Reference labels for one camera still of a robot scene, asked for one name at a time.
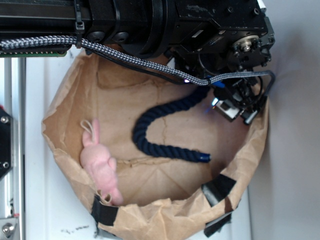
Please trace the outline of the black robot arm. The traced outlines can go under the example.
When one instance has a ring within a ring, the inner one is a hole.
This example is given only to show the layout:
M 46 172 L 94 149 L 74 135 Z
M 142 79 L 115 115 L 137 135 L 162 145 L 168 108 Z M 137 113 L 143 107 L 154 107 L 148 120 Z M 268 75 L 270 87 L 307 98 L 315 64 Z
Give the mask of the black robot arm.
M 75 46 L 174 84 L 213 88 L 213 106 L 245 124 L 270 86 L 274 31 L 261 0 L 3 0 L 1 57 L 62 56 Z M 259 92 L 254 92 L 260 84 Z

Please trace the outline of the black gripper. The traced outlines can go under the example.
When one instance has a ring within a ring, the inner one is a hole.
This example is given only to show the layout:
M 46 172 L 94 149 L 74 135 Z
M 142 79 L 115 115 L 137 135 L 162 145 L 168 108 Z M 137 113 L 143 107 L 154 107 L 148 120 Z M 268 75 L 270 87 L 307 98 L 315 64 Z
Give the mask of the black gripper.
M 213 88 L 212 108 L 230 122 L 241 117 L 245 125 L 250 125 L 267 101 L 265 75 L 265 72 L 234 72 L 207 77 L 208 86 Z

